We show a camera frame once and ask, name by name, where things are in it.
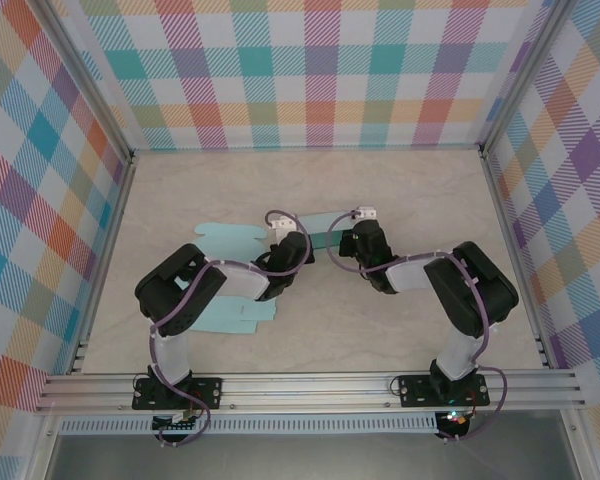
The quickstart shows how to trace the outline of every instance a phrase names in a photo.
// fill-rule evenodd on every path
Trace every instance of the plaid wall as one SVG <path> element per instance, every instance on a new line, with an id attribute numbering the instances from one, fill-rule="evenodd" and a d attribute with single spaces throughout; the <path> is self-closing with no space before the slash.
<path id="1" fill-rule="evenodd" d="M 24 0 L 0 0 L 0 479 L 60 373 L 123 163 Z"/>
<path id="2" fill-rule="evenodd" d="M 543 2 L 54 3 L 131 143 L 178 149 L 474 144 Z"/>
<path id="3" fill-rule="evenodd" d="M 580 0 L 491 163 L 558 363 L 581 373 L 600 444 L 600 0 Z"/>
<path id="4" fill-rule="evenodd" d="M 518 76 L 520 69 L 524 65 L 524 62 L 527 60 L 527 56 L 531 50 L 531 46 L 533 42 L 535 42 L 538 34 L 542 31 L 542 27 L 544 26 L 547 17 L 549 16 L 549 12 L 551 11 L 551 7 L 555 3 L 556 0 L 543 0 L 542 6 L 536 15 L 536 18 L 533 20 L 533 24 L 527 33 L 527 36 L 522 42 L 522 46 L 516 55 L 516 59 L 511 64 L 511 68 L 507 73 L 507 77 L 500 87 L 500 91 L 498 92 L 498 96 L 496 100 L 493 102 L 491 106 L 491 110 L 489 110 L 489 115 L 487 116 L 487 120 L 484 122 L 482 129 L 480 130 L 480 134 L 478 135 L 478 143 L 484 143 L 489 130 L 493 126 L 493 122 L 495 121 L 498 113 L 500 112 L 500 107 L 502 106 L 502 102 L 507 98 L 509 93 L 511 92 L 511 87 L 513 86 L 513 82 Z"/>

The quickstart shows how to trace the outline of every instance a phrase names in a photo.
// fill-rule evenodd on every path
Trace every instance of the beige tabletop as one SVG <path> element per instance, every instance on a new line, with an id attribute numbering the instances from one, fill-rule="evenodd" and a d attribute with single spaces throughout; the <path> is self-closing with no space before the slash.
<path id="1" fill-rule="evenodd" d="M 399 255 L 476 242 L 515 283 L 475 151 L 277 151 L 143 154 L 140 157 L 84 373 L 145 371 L 148 323 L 137 282 L 204 222 L 265 226 L 264 213 L 373 205 Z M 338 269 L 324 251 L 296 277 L 255 334 L 189 333 L 194 371 L 351 372 L 428 369 L 451 324 L 432 289 L 384 295 Z M 482 364 L 541 368 L 520 304 Z"/>

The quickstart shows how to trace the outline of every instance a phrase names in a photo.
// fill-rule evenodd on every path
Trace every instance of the aluminum rail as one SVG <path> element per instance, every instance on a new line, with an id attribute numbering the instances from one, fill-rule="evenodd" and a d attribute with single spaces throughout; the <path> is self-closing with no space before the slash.
<path id="1" fill-rule="evenodd" d="M 427 372 L 371 373 L 288 373 L 213 374 L 221 377 L 222 414 L 287 413 L 388 413 L 433 412 L 451 407 L 402 408 L 399 398 L 389 391 L 397 375 Z M 577 378 L 571 370 L 505 371 L 509 391 L 505 410 L 578 409 L 585 405 Z M 491 405 L 495 409 L 502 396 L 502 380 L 497 373 L 484 372 Z M 135 375 L 66 375 L 47 380 L 37 412 L 42 415 L 120 415 L 155 411 L 131 409 L 132 381 Z M 176 413 L 175 410 L 159 413 Z"/>

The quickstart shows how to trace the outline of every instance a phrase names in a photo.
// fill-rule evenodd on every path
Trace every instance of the purple cable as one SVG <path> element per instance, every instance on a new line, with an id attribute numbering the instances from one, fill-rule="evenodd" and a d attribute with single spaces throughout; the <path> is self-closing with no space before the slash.
<path id="1" fill-rule="evenodd" d="M 300 231 L 304 235 L 304 238 L 307 242 L 307 246 L 309 246 L 311 244 L 311 240 L 309 238 L 309 233 L 307 232 L 304 225 L 302 225 L 300 223 L 300 221 L 298 220 L 298 218 L 295 215 L 291 215 L 282 210 L 269 210 L 264 217 L 265 223 L 269 226 L 271 226 L 271 222 L 269 221 L 269 216 L 271 216 L 272 214 L 284 215 L 286 217 L 291 218 L 294 222 L 296 222 L 296 225 L 298 226 L 298 228 L 300 228 Z M 286 272 L 266 272 L 264 270 L 259 269 L 258 267 L 256 267 L 255 265 L 253 265 L 251 263 L 247 264 L 247 263 L 237 262 L 235 260 L 211 260 L 211 261 L 207 262 L 200 269 L 200 271 L 198 272 L 196 277 L 191 282 L 191 285 L 189 285 L 189 287 L 187 288 L 187 291 L 185 292 L 184 296 L 182 297 L 182 300 L 180 300 L 180 303 L 178 303 L 178 305 L 176 305 L 174 307 L 174 309 L 171 310 L 171 312 L 169 312 L 169 314 L 167 314 L 164 318 L 160 319 L 159 321 L 157 321 L 156 323 L 151 325 L 151 327 L 149 327 L 149 332 L 150 332 L 149 352 L 151 354 L 151 362 L 153 364 L 153 371 L 155 372 L 156 376 L 158 377 L 158 380 L 160 380 L 160 382 L 162 382 L 172 392 L 174 392 L 174 393 L 180 395 L 181 397 L 186 398 L 187 400 L 198 405 L 202 410 L 204 410 L 204 412 L 206 414 L 206 420 L 204 422 L 204 425 L 200 429 L 200 431 L 198 431 L 197 433 L 192 433 L 192 434 L 188 435 L 184 440 L 182 440 L 180 442 L 171 442 L 171 443 L 166 442 L 162 437 L 162 430 L 160 430 L 158 432 L 158 438 L 162 442 L 162 445 L 178 447 L 181 445 L 186 445 L 186 444 L 191 443 L 194 440 L 198 439 L 204 433 L 204 431 L 207 428 L 209 428 L 209 424 L 211 423 L 211 410 L 209 409 L 208 405 L 206 403 L 204 403 L 202 400 L 199 400 L 199 399 L 189 395 L 188 393 L 183 392 L 182 390 L 177 388 L 175 385 L 173 385 L 171 382 L 169 382 L 165 378 L 164 374 L 162 373 L 162 370 L 160 370 L 160 366 L 158 365 L 158 357 L 156 355 L 155 336 L 158 335 L 157 330 L 160 327 L 162 327 L 163 325 L 165 325 L 167 322 L 171 321 L 178 313 L 180 313 L 180 311 L 185 307 L 185 305 L 191 299 L 193 292 L 195 291 L 197 286 L 200 284 L 200 281 L 202 280 L 202 277 L 204 276 L 204 274 L 207 272 L 207 270 L 209 270 L 211 267 L 213 267 L 215 265 L 232 265 L 235 267 L 245 268 L 247 270 L 253 270 L 254 272 L 257 272 L 257 273 L 260 273 L 262 275 L 269 276 L 269 277 L 286 277 L 287 275 L 293 275 L 294 273 L 297 273 L 300 270 L 300 268 L 302 268 L 302 266 L 307 262 L 310 254 L 311 254 L 311 248 L 307 248 L 300 263 L 298 263 L 298 265 L 296 265 L 291 270 L 288 270 Z"/>

